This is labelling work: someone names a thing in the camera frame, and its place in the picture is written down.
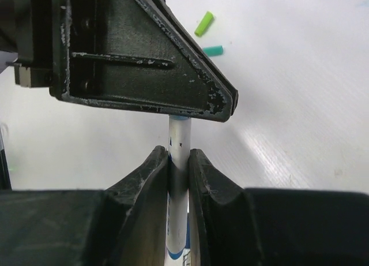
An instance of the blue marking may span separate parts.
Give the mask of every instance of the blue marking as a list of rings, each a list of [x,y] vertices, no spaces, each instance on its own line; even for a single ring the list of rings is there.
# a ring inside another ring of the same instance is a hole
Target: blue marking
[[[173,259],[173,260],[177,260],[177,259],[178,259],[178,258],[180,258],[180,256],[182,255],[183,250],[181,250],[179,253],[171,253],[171,252],[168,250],[168,253],[169,253],[169,256],[171,257],[171,259]]]
[[[177,121],[184,121],[184,120],[188,120],[189,119],[189,117],[176,116],[176,115],[169,115],[169,118],[171,118],[173,120],[177,120]]]

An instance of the black plastic bracket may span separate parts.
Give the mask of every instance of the black plastic bracket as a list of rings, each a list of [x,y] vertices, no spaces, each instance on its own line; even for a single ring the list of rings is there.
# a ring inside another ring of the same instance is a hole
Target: black plastic bracket
[[[191,150],[191,265],[368,265],[369,197],[242,189]]]
[[[0,190],[1,266],[163,266],[168,152],[102,190]]]
[[[237,90],[164,0],[52,0],[59,100],[226,121]]]

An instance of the green plastic piece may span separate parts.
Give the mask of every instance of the green plastic piece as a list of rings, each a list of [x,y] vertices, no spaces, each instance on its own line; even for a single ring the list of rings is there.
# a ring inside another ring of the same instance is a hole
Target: green plastic piece
[[[205,31],[209,28],[210,24],[214,20],[214,15],[211,12],[206,12],[205,16],[202,18],[201,22],[198,24],[195,30],[195,35],[201,37]]]
[[[223,46],[203,48],[202,51],[209,57],[216,57],[223,54]]]

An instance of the white cylinder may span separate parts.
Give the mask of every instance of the white cylinder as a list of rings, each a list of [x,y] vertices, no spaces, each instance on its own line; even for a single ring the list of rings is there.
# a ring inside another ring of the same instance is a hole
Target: white cylinder
[[[170,172],[167,206],[167,249],[176,260],[186,246],[188,171],[190,157],[191,118],[170,116],[169,157]]]

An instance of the teal plastic piece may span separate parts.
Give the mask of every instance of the teal plastic piece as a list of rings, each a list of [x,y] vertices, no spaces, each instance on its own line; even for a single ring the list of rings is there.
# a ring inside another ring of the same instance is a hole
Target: teal plastic piece
[[[202,50],[209,57],[216,57],[217,55],[223,54],[223,46],[207,47]]]

